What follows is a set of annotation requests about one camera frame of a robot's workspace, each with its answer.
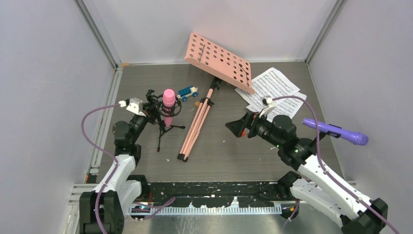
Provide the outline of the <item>pink microphone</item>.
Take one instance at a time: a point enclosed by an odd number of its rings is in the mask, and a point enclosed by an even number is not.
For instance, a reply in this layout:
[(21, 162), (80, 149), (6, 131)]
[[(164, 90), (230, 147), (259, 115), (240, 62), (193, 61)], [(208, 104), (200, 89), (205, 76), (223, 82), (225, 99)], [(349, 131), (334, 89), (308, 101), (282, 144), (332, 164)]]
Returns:
[(161, 114), (161, 122), (158, 125), (159, 135), (157, 143), (157, 152), (161, 149), (161, 137), (174, 128), (185, 129), (183, 125), (173, 125), (172, 118), (178, 116), (182, 110), (181, 101), (176, 97), (172, 89), (166, 89), (162, 94), (155, 95), (153, 89), (149, 89), (146, 93), (148, 102), (160, 102), (159, 111)]

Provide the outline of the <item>sheet music page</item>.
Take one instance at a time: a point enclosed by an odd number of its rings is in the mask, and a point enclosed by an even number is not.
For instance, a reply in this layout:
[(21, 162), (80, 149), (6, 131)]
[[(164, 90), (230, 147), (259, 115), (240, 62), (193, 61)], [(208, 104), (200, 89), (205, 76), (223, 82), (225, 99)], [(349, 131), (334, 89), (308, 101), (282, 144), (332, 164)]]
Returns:
[[(304, 100), (307, 99), (307, 95), (302, 94), (300, 92), (297, 92), (295, 96), (300, 97)], [(294, 115), (298, 112), (300, 107), (303, 105), (303, 102), (295, 99), (295, 98), (285, 98), (283, 101), (281, 101), (273, 110), (271, 113), (267, 115), (267, 120), (269, 122), (272, 122), (273, 118), (277, 115), (286, 115), (289, 116), (291, 119), (294, 117)], [(246, 107), (248, 110), (252, 112), (260, 112), (263, 109), (263, 105), (248, 105)]]
[(265, 96), (277, 98), (281, 96), (294, 95), (300, 88), (291, 82), (281, 71), (272, 67), (252, 79), (251, 87), (254, 94), (236, 88), (235, 91), (252, 107), (261, 110), (262, 99)]

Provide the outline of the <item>pink music stand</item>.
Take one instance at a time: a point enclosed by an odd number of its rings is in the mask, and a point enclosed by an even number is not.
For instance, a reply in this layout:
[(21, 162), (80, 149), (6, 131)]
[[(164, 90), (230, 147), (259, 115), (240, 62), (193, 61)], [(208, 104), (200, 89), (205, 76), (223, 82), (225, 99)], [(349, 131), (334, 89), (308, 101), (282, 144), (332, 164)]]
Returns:
[(177, 156), (178, 160), (186, 162), (214, 104), (211, 100), (212, 94), (216, 89), (219, 89), (220, 83), (224, 81), (249, 94), (254, 94), (255, 90), (252, 88), (250, 61), (198, 33), (192, 32), (190, 34), (184, 60), (214, 76), (206, 96), (200, 100), (183, 146)]

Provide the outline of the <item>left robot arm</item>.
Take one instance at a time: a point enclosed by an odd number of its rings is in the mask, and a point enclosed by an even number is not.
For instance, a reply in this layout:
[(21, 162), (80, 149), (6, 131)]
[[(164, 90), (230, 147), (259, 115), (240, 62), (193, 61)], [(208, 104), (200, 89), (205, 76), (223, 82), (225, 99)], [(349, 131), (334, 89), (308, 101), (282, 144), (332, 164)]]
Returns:
[(79, 232), (81, 234), (120, 234), (123, 232), (125, 216), (134, 200), (143, 202), (149, 197), (149, 188), (144, 185), (144, 176), (135, 178), (131, 172), (141, 158), (141, 146), (137, 139), (149, 122), (148, 104), (138, 98), (120, 101), (117, 107), (124, 107), (134, 114), (130, 122), (119, 121), (114, 125), (115, 153), (104, 150), (86, 135), (86, 118), (100, 110), (89, 111), (80, 124), (84, 138), (96, 149), (106, 153), (113, 163), (102, 181), (90, 192), (83, 192), (79, 199)]

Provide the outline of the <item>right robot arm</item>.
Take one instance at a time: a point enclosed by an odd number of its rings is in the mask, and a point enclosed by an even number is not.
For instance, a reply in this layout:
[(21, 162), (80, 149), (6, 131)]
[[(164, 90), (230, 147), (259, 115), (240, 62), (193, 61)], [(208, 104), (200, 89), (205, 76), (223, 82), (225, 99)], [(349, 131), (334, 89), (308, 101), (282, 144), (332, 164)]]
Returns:
[(293, 168), (279, 180), (282, 199), (294, 197), (312, 205), (344, 234), (378, 234), (386, 226), (381, 217), (387, 217), (387, 203), (364, 195), (319, 160), (316, 140), (297, 137), (290, 117), (278, 115), (269, 122), (257, 113), (247, 112), (225, 126), (235, 137), (248, 129), (248, 138), (259, 136), (278, 148), (278, 156)]

